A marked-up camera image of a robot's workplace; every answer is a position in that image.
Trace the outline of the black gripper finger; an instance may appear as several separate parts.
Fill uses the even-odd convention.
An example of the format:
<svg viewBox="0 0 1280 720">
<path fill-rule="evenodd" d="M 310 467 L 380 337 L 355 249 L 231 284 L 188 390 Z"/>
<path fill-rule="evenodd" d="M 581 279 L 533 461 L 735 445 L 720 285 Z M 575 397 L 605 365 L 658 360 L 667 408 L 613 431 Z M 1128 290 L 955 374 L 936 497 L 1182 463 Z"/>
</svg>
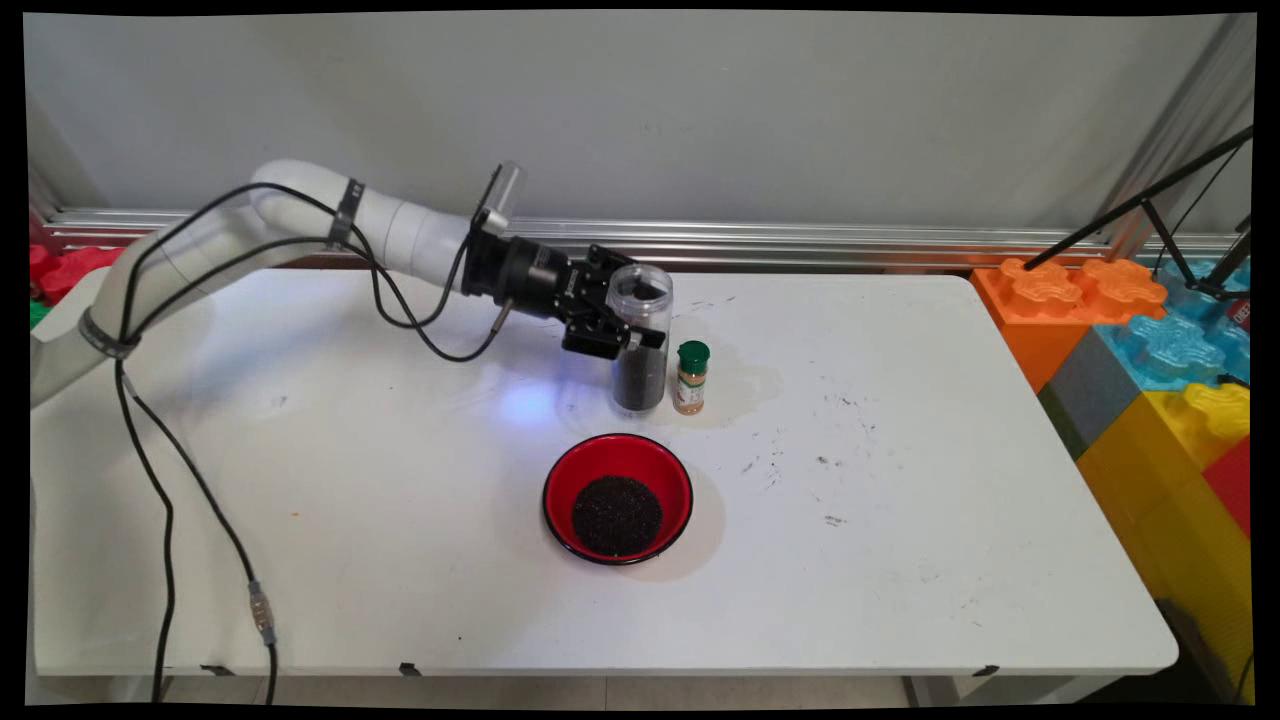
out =
<svg viewBox="0 0 1280 720">
<path fill-rule="evenodd" d="M 561 347 L 572 354 L 616 360 L 623 351 L 663 348 L 667 333 L 625 320 L 613 309 L 594 301 L 561 300 L 564 324 Z"/>
<path fill-rule="evenodd" d="M 634 258 L 612 249 L 598 243 L 591 245 L 585 256 L 585 293 L 607 295 L 613 274 L 636 263 Z"/>
</svg>

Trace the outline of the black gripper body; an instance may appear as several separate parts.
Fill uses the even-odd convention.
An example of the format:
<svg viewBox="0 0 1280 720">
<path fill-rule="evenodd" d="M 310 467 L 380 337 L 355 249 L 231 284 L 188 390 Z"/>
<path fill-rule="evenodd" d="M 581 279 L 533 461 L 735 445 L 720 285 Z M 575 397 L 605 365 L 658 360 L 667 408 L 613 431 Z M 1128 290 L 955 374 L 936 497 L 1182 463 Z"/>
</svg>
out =
<svg viewBox="0 0 1280 720">
<path fill-rule="evenodd" d="M 463 242 L 462 295 L 566 325 L 603 323 L 603 247 L 572 260 L 552 246 L 471 229 Z"/>
</svg>

